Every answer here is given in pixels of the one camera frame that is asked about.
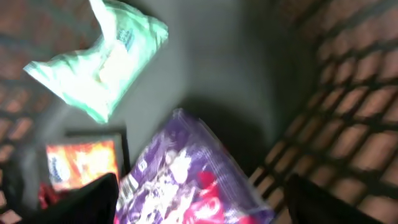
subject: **orange package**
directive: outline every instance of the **orange package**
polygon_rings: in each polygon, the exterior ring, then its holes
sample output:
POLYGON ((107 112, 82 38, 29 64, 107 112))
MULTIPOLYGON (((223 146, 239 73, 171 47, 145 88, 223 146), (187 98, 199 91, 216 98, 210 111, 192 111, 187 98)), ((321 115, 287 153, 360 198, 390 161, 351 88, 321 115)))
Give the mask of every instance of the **orange package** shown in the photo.
POLYGON ((56 191, 79 189, 108 172, 119 178, 112 140, 48 145, 46 151, 50 181, 56 191))

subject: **purple package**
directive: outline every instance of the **purple package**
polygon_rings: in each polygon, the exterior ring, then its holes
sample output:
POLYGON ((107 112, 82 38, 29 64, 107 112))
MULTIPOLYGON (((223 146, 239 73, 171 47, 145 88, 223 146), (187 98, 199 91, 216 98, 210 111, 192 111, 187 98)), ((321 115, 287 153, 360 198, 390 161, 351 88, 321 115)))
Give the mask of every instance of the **purple package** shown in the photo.
POLYGON ((270 223, 262 201, 223 146, 181 109, 120 183, 115 223, 270 223))

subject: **gray surface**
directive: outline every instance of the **gray surface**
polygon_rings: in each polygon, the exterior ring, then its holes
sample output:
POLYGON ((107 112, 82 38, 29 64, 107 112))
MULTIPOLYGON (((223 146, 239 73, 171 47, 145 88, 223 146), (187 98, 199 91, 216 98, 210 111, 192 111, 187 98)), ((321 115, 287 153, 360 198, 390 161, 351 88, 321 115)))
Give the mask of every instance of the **gray surface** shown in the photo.
MULTIPOLYGON (((170 40, 108 126, 127 126, 134 162, 171 111, 182 106, 203 119, 250 173, 312 90, 315 63, 305 44, 283 29, 266 5, 147 0, 145 7, 168 24, 170 40)), ((37 132, 40 142, 66 129, 98 127, 84 112, 63 104, 45 120, 37 132)), ((40 158, 31 152, 23 157, 25 181, 34 183, 38 174, 32 167, 40 158)), ((24 201, 33 204, 36 197, 26 194, 24 201)))

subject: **trash bin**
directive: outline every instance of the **trash bin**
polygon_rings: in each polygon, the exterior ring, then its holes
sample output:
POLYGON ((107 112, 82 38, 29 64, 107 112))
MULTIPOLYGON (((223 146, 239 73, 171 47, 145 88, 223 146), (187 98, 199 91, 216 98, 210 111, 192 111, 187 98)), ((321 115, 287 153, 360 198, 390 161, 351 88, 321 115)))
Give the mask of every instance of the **trash bin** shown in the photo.
MULTIPOLYGON (((310 46, 318 61, 314 65, 318 77, 312 96, 297 110, 292 123, 272 147, 259 153, 266 156, 255 164, 259 168, 250 180, 278 213, 277 223, 289 222, 283 188, 294 172, 370 216, 394 222, 398 1, 267 2, 285 27, 310 46)), ((249 4, 262 12, 263 2, 249 4)), ((0 5, 0 168, 7 171, 1 187, 7 202, 0 209, 0 220, 4 221, 12 216, 11 210, 22 217, 32 212, 23 206, 29 199, 19 190, 28 187, 15 163, 62 104, 22 67, 31 60, 84 49, 100 30, 88 1, 18 0, 0 5)), ((171 42, 176 38, 170 35, 171 42)), ((168 105, 170 111, 176 106, 168 105)), ((30 196, 36 197, 34 190, 30 196)))

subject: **green candy wrapper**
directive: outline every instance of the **green candy wrapper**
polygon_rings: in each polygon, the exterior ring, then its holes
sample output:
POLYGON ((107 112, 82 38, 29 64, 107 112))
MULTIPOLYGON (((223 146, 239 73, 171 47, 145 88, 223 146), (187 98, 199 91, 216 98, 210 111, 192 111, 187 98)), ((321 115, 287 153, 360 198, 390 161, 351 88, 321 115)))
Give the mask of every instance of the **green candy wrapper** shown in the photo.
POLYGON ((24 70, 99 123, 167 40, 167 26, 118 1, 90 0, 103 35, 88 50, 31 62, 24 70))

